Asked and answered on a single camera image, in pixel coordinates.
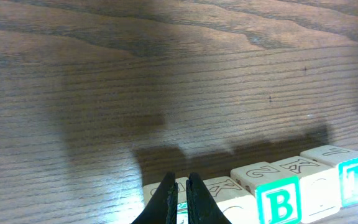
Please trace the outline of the green B block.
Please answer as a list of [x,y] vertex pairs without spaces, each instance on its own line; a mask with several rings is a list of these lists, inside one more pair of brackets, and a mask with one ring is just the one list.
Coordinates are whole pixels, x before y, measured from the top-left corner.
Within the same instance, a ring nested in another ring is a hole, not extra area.
[[300,179],[268,162],[232,169],[230,177],[257,201],[261,224],[294,224],[302,218]]

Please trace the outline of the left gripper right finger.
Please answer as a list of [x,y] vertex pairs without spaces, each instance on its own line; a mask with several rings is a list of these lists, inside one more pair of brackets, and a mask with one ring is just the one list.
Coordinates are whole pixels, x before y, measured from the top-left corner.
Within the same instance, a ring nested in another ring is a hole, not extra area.
[[189,224],[231,224],[196,172],[186,181],[186,199]]

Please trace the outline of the blue T block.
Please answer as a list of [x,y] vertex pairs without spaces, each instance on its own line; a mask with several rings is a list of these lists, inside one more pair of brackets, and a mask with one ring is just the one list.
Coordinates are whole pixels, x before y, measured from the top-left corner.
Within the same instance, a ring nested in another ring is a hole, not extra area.
[[324,145],[305,150],[300,156],[335,168],[339,176],[342,206],[358,203],[358,151]]

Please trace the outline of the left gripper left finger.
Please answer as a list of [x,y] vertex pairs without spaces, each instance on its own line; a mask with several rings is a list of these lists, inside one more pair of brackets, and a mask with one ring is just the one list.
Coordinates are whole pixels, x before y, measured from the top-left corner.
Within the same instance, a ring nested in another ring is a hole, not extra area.
[[167,172],[154,195],[132,224],[176,224],[178,184],[173,172]]

